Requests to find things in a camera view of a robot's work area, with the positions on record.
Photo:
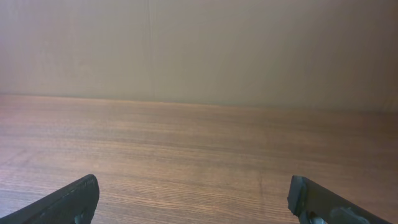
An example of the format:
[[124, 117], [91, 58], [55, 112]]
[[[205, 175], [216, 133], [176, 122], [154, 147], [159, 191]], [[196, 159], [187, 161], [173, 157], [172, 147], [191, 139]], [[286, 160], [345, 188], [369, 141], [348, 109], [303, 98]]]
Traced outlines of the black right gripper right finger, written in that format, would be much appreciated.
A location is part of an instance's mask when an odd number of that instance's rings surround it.
[[391, 224], [299, 175], [291, 179], [287, 201], [300, 224]]

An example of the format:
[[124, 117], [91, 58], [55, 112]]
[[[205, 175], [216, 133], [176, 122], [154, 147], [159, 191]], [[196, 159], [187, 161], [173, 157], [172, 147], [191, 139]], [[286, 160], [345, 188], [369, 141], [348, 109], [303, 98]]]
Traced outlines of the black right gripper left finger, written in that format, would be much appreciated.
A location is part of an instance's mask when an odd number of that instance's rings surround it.
[[90, 224], [100, 197], [97, 178], [88, 174], [1, 218], [1, 224]]

